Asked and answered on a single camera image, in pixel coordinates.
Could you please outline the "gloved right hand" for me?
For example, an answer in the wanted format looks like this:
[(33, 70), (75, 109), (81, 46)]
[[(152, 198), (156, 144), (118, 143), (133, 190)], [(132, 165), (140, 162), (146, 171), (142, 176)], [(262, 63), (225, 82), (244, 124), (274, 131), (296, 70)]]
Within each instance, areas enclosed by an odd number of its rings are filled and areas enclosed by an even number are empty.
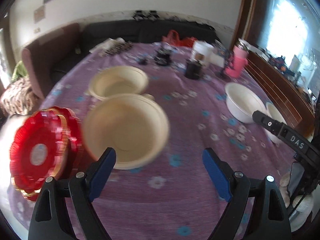
[[(282, 176), (280, 180), (280, 193), (283, 198), (285, 207), (289, 207), (290, 204), (290, 198), (289, 198), (289, 182), (290, 182), (291, 172), (287, 172), (285, 175)], [(313, 206), (314, 206), (314, 200), (312, 194), (307, 194), (303, 199), (303, 196), (297, 196), (293, 202), (292, 206), (296, 207), (296, 210), (293, 212), (291, 217), (289, 218), (290, 226), (291, 226), (291, 232), (295, 232), (298, 229), (300, 229), (303, 224), (306, 222), (307, 217), (310, 215)]]

